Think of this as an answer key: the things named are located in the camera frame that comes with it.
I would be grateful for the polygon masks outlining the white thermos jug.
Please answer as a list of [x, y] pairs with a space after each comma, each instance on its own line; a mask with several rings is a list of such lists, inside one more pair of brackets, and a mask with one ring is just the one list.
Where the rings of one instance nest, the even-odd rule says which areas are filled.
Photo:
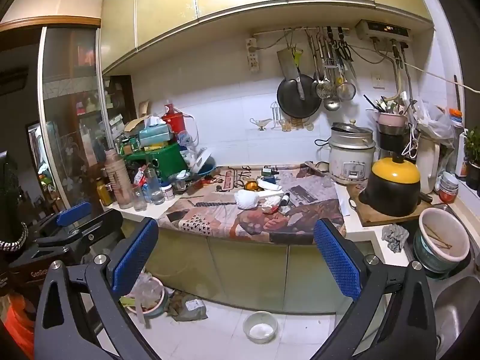
[[440, 144], [428, 136], [420, 135], [416, 152], [416, 166], [421, 175], [421, 192], [430, 194], [434, 190], [439, 169]]

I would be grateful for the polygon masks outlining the gravy boat wall sticker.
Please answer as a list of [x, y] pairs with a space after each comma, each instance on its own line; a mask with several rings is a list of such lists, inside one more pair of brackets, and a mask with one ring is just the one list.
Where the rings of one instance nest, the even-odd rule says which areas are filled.
[[269, 123], [272, 122], [272, 119], [271, 118], [268, 118], [268, 119], [250, 118], [250, 122], [256, 127], [258, 127], [259, 131], [264, 131], [266, 127], [269, 125]]

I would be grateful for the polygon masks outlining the dark glass bottle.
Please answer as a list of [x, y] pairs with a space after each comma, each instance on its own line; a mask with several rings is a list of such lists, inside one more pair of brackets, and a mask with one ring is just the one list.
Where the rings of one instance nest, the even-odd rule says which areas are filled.
[[279, 206], [288, 206], [290, 202], [290, 194], [285, 193], [284, 196], [281, 198]]

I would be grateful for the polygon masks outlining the black hanging wok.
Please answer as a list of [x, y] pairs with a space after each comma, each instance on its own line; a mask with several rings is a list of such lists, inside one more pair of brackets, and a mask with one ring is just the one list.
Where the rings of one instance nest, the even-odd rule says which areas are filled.
[[300, 98], [297, 81], [284, 79], [277, 88], [277, 102], [281, 111], [287, 116], [305, 119], [319, 110], [321, 100], [312, 90], [312, 77], [301, 74], [299, 78], [304, 91], [304, 100]]

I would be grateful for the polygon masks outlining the hanging strainer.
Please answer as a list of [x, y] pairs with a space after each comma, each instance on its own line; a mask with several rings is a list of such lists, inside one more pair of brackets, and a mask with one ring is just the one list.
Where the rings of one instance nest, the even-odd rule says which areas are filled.
[[355, 75], [355, 69], [352, 65], [352, 53], [345, 40], [342, 27], [337, 28], [338, 40], [336, 42], [336, 53], [338, 59], [338, 71], [340, 74], [339, 84], [337, 86], [337, 96], [342, 101], [351, 101], [356, 96], [355, 85], [347, 79], [347, 72]]

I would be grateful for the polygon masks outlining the teal tissue boxes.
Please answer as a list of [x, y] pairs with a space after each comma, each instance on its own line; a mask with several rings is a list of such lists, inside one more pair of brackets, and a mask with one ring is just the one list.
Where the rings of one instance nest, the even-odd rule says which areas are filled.
[[153, 146], [170, 141], [173, 134], [168, 124], [157, 124], [143, 128], [138, 134], [141, 147]]

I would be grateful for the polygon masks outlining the white trash bowl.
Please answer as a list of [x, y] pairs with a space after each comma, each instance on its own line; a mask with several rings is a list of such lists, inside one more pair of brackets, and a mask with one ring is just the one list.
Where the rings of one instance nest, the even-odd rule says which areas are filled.
[[278, 321], [269, 312], [256, 311], [244, 320], [242, 330], [249, 341], [263, 345], [276, 337]]

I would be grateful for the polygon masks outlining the green dropper bottle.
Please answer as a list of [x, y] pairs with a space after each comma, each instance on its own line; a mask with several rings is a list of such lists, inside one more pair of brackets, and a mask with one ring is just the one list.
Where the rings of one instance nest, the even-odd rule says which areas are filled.
[[274, 177], [278, 175], [278, 169], [275, 166], [263, 166], [261, 170], [262, 177]]

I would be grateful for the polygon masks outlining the grey package on floor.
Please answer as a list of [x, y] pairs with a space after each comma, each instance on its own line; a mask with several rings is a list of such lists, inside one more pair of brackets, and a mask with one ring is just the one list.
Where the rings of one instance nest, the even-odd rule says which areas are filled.
[[175, 291], [169, 298], [167, 314], [176, 322], [193, 322], [208, 318], [204, 301], [182, 291]]

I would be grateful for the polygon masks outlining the cleaver knife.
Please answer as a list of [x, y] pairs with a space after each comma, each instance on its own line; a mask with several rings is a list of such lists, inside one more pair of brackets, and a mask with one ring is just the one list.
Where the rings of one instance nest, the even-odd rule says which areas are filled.
[[289, 48], [280, 49], [277, 52], [277, 58], [281, 66], [282, 73], [287, 80], [294, 80], [297, 86], [298, 96], [304, 101], [305, 94], [300, 79], [300, 73], [295, 65], [294, 57]]

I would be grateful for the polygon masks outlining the black pot yellow lid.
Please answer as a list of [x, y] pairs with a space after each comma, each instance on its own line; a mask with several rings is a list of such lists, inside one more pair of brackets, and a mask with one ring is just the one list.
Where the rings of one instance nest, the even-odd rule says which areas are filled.
[[416, 165], [394, 154], [373, 164], [359, 199], [381, 214], [403, 217], [416, 210], [420, 191], [421, 175]]

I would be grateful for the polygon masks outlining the hanging metal ladle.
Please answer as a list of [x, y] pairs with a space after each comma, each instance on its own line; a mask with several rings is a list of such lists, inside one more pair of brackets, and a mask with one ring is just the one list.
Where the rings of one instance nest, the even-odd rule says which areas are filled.
[[321, 30], [321, 32], [325, 52], [325, 79], [327, 80], [329, 90], [329, 96], [325, 100], [325, 108], [327, 111], [337, 111], [341, 107], [335, 83], [335, 68], [337, 67], [337, 64], [335, 63], [329, 39], [326, 37], [324, 30]]

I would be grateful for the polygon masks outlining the clear glass cup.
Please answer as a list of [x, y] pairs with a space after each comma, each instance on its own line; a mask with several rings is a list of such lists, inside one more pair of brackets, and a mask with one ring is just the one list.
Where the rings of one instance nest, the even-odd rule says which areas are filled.
[[133, 186], [133, 208], [135, 211], [145, 211], [147, 202], [140, 186]]

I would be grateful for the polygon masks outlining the pink utensil holder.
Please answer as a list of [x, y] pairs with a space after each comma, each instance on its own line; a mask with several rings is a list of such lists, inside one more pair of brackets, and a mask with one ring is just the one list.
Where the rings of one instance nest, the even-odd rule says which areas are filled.
[[367, 109], [368, 118], [379, 125], [390, 127], [404, 127], [407, 125], [408, 118], [402, 114], [398, 108], [398, 104], [394, 101], [387, 102], [384, 97], [380, 100], [371, 100], [365, 94], [364, 99], [371, 105]]

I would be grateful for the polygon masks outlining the white basin in sink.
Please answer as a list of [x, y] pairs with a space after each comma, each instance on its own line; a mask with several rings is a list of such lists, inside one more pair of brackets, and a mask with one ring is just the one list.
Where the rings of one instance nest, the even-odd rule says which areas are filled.
[[469, 235], [459, 219], [433, 207], [420, 214], [412, 244], [416, 259], [435, 275], [448, 274], [470, 252]]

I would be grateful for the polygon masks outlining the steel sink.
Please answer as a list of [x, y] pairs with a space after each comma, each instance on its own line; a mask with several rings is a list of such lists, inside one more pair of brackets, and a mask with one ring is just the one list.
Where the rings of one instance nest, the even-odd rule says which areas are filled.
[[[447, 204], [436, 204], [429, 208], [432, 207], [445, 210], [459, 219]], [[413, 252], [418, 219], [402, 222], [401, 225], [409, 232], [403, 248], [408, 260], [417, 261], [427, 276], [436, 323], [436, 358], [460, 359], [461, 355], [455, 351], [471, 339], [479, 327], [479, 246], [465, 227], [470, 243], [467, 258], [448, 274], [435, 275], [425, 269]]]

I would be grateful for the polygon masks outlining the green storage box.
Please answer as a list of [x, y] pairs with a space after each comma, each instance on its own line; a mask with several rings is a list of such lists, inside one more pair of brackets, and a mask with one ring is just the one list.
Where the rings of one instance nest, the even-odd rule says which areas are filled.
[[188, 166], [181, 155], [180, 146], [177, 143], [167, 145], [158, 150], [137, 151], [123, 156], [123, 160], [129, 171], [137, 170], [147, 165], [155, 170], [158, 177], [167, 180], [171, 175], [187, 170]]

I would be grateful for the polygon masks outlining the blue bowl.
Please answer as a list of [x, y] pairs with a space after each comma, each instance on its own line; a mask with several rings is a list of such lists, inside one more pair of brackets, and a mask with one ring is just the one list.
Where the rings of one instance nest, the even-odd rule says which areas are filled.
[[202, 162], [199, 159], [190, 170], [190, 178], [191, 180], [198, 180], [212, 173], [215, 168], [216, 161], [212, 156]]

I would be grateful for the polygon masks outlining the small white pill jar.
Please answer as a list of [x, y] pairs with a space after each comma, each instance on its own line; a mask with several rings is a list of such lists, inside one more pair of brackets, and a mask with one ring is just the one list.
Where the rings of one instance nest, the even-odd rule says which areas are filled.
[[161, 189], [167, 200], [172, 200], [175, 197], [173, 186], [170, 183], [162, 183]]

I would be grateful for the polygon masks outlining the stacked pink cups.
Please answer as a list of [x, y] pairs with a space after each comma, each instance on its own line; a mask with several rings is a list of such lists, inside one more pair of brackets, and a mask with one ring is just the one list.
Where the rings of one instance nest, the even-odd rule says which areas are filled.
[[133, 191], [125, 162], [115, 149], [106, 151], [106, 173], [112, 184], [112, 189], [121, 209], [128, 209], [133, 205]]

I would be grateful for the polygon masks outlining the clear water bottle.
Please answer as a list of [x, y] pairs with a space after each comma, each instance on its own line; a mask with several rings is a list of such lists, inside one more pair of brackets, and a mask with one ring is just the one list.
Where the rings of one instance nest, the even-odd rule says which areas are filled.
[[165, 201], [164, 193], [161, 189], [161, 183], [155, 170], [148, 167], [145, 170], [146, 183], [151, 201], [155, 205], [161, 205]]

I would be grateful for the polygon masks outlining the white rice cooker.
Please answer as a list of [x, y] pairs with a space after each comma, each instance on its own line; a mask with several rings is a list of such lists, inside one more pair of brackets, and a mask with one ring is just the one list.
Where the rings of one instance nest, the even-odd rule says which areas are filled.
[[368, 179], [376, 145], [370, 128], [334, 122], [329, 138], [329, 173], [341, 185]]

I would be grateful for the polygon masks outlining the pink bin with bag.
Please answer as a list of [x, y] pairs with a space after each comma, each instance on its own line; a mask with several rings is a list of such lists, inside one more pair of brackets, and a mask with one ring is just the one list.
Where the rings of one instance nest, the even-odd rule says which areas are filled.
[[121, 305], [135, 314], [139, 323], [146, 326], [147, 321], [161, 315], [168, 302], [168, 291], [154, 275], [141, 272], [133, 289], [120, 298]]

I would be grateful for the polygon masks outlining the white power strip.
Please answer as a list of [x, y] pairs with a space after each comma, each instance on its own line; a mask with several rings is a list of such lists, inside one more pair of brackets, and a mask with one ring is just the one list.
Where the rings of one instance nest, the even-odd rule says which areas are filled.
[[260, 71], [260, 62], [258, 58], [258, 49], [256, 38], [250, 37], [246, 40], [246, 49], [247, 49], [247, 64], [250, 72], [256, 73]]

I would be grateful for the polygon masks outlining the orange fruit peel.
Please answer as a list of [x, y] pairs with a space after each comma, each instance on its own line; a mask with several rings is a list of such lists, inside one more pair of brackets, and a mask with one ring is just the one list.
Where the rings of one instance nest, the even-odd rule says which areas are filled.
[[246, 182], [245, 185], [244, 185], [244, 189], [248, 190], [248, 191], [255, 192], [255, 191], [258, 191], [259, 188], [260, 187], [259, 187], [258, 183], [254, 180], [250, 180], [250, 181]]

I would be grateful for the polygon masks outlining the red kettle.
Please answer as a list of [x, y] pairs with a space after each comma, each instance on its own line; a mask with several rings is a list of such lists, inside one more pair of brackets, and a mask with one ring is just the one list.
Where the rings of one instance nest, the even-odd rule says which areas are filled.
[[174, 134], [185, 131], [185, 120], [183, 113], [178, 111], [170, 102], [165, 104], [165, 113], [161, 116], [161, 119], [167, 125], [169, 125]]

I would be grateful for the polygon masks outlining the grey dish rag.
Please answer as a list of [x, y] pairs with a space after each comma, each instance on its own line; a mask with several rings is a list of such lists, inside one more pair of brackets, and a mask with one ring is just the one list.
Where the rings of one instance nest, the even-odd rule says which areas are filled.
[[393, 253], [403, 250], [408, 237], [408, 230], [398, 224], [389, 224], [382, 229], [382, 240]]

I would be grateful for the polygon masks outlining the yellow oil bottle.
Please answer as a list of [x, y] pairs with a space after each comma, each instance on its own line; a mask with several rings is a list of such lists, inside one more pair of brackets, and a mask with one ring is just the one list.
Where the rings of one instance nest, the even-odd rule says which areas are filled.
[[113, 203], [111, 195], [107, 190], [107, 186], [104, 184], [104, 181], [101, 177], [97, 178], [96, 180], [96, 189], [97, 195], [103, 206], [109, 206]]

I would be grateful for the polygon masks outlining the potted green plant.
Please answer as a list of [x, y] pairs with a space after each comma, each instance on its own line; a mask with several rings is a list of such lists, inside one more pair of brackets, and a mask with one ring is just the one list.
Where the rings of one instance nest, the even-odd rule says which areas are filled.
[[479, 190], [480, 183], [480, 133], [479, 127], [465, 133], [465, 158], [467, 162], [466, 184], [474, 191]]

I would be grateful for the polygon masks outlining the printed newspaper tablecloth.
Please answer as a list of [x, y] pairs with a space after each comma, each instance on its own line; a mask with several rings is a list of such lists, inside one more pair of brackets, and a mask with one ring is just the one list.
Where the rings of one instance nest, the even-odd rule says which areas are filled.
[[160, 228], [277, 245], [310, 245], [320, 219], [346, 232], [335, 182], [311, 163], [225, 166], [195, 181]]

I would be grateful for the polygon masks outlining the white plastic bag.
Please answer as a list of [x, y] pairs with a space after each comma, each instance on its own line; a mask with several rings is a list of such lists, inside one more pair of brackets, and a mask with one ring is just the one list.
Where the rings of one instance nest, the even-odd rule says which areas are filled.
[[452, 122], [436, 105], [419, 99], [416, 103], [415, 118], [416, 127], [422, 133], [445, 147], [453, 147], [456, 135]]

